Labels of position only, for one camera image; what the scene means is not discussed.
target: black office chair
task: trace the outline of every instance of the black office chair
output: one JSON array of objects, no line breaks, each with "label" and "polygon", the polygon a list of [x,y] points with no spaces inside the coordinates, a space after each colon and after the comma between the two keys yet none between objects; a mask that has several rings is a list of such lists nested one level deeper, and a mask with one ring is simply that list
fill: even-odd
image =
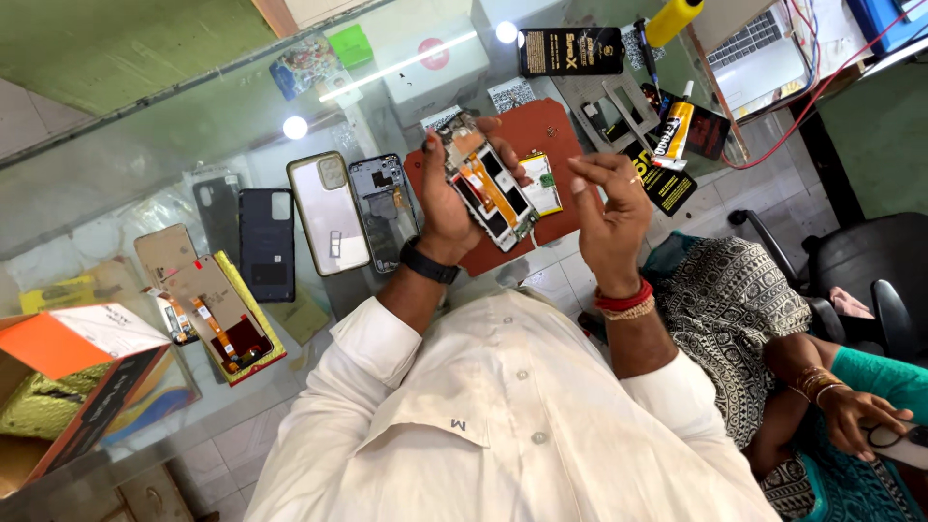
[{"label": "black office chair", "polygon": [[[840,228],[823,238],[809,236],[808,281],[764,223],[751,210],[728,216],[732,225],[750,221],[786,276],[813,310],[813,331],[834,343],[928,368],[921,339],[928,339],[928,215],[888,215]],[[839,317],[828,301],[840,286],[870,308],[875,319]]]}]

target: teal clothing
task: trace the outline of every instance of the teal clothing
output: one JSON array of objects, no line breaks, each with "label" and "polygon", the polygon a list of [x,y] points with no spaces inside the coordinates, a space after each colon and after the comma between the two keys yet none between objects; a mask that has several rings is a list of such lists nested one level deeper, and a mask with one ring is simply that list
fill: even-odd
[{"label": "teal clothing", "polygon": [[[913,423],[928,423],[928,370],[842,346],[831,372],[856,391],[912,410]],[[816,496],[815,509],[803,521],[925,520],[896,467],[881,460],[865,463],[838,451],[818,408],[809,409],[793,445]]]},{"label": "teal clothing", "polygon": [[912,410],[914,424],[928,425],[928,370],[842,347],[831,373],[857,391],[885,398],[897,409]]}]

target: glass table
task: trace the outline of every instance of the glass table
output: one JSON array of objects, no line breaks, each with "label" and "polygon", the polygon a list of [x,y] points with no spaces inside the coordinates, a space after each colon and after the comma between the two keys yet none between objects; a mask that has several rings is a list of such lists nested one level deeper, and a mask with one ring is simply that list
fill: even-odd
[{"label": "glass table", "polygon": [[[187,225],[199,254],[215,250],[204,237],[184,172],[228,169],[246,179],[245,187],[288,187],[285,165],[293,160],[328,150],[340,152],[347,163],[388,152],[405,157],[425,138],[423,118],[453,105],[495,115],[487,89],[518,75],[514,44],[496,36],[501,21],[522,27],[622,27],[662,6],[658,0],[541,4],[524,13],[522,3],[505,0],[370,2],[0,160],[0,312],[19,313],[18,292],[73,278],[114,257],[130,260],[141,274],[133,240],[175,223]],[[287,101],[269,71],[275,60],[307,36],[328,37],[355,25],[373,59],[348,69],[341,84],[322,82]],[[430,51],[449,43],[441,52]],[[693,101],[721,113],[713,102],[715,81],[692,38],[682,33],[665,51],[658,61],[661,85],[682,91],[694,80]],[[425,57],[410,61],[423,52]],[[648,81],[643,69],[633,74],[640,83]],[[356,85],[344,95],[326,97],[328,89],[345,82]],[[535,78],[529,85],[536,98],[563,103],[550,79]],[[282,125],[292,116],[306,121],[304,137],[285,136]],[[574,129],[585,150],[592,151],[575,120]],[[743,161],[746,153],[740,135],[732,132],[727,156]],[[688,172],[700,176],[724,167],[690,156]],[[216,381],[199,342],[176,348],[201,398],[0,501],[0,511],[9,514],[5,520],[51,517],[56,506],[119,484],[303,389],[306,374],[329,344],[328,327],[375,294],[389,275],[368,266],[319,277],[296,222],[298,292],[308,292],[330,313],[329,326],[300,346],[269,317],[288,356],[232,388]],[[576,242],[577,232],[479,278],[462,273],[452,285],[452,298],[485,284],[521,281],[575,254]],[[134,290],[142,286],[137,279]],[[56,501],[44,502],[51,491]]]}]

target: green wall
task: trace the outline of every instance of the green wall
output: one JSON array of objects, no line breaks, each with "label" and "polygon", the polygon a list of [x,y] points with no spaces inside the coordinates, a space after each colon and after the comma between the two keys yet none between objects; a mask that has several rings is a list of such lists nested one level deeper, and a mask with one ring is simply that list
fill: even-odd
[{"label": "green wall", "polygon": [[891,67],[819,112],[867,218],[928,214],[928,65]]},{"label": "green wall", "polygon": [[0,77],[97,115],[275,39],[250,0],[0,0]]}]

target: red circle logo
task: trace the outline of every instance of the red circle logo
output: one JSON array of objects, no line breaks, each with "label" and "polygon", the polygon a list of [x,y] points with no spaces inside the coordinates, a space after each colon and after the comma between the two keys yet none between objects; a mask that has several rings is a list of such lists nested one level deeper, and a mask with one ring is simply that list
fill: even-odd
[{"label": "red circle logo", "polygon": [[[419,53],[422,54],[428,51],[429,49],[440,46],[444,43],[445,42],[442,42],[438,38],[426,38],[425,40],[422,40],[421,44],[419,44]],[[447,49],[445,49],[440,53],[435,53],[431,56],[427,56],[419,60],[419,63],[424,65],[426,69],[438,71],[439,69],[443,68],[445,65],[448,64],[448,60],[450,58],[451,58],[451,54],[448,53]]]}]

